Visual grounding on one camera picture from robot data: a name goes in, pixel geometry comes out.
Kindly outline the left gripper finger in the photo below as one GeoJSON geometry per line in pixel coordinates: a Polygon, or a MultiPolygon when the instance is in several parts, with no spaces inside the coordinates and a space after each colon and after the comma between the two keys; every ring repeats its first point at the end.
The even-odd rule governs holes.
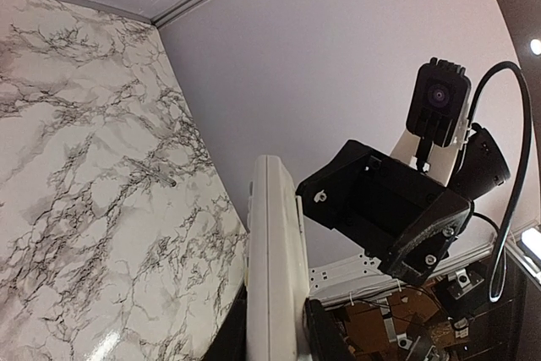
{"type": "Polygon", "coordinates": [[[307,298],[303,305],[303,327],[313,360],[354,361],[355,357],[335,322],[318,299],[307,298]]]}

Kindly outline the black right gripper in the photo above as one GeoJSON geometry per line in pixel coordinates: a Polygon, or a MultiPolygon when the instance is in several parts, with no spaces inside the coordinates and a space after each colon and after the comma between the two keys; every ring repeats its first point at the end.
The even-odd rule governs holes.
{"type": "Polygon", "coordinates": [[[472,202],[350,139],[297,187],[303,213],[379,260],[383,274],[422,285],[464,228],[472,202]]]}

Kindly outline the white remote control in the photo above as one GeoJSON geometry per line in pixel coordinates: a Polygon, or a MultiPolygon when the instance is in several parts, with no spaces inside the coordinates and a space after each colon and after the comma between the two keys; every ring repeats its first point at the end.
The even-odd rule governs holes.
{"type": "Polygon", "coordinates": [[[247,360],[310,360],[302,201],[278,156],[256,159],[249,199],[247,360]]]}

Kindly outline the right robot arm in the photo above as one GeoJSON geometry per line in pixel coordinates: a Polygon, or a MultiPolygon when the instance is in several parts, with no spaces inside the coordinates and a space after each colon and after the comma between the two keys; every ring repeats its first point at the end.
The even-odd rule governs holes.
{"type": "Polygon", "coordinates": [[[419,286],[466,229],[474,201],[510,176],[494,138],[477,127],[448,185],[349,140],[296,194],[309,219],[361,246],[382,273],[419,286]]]}

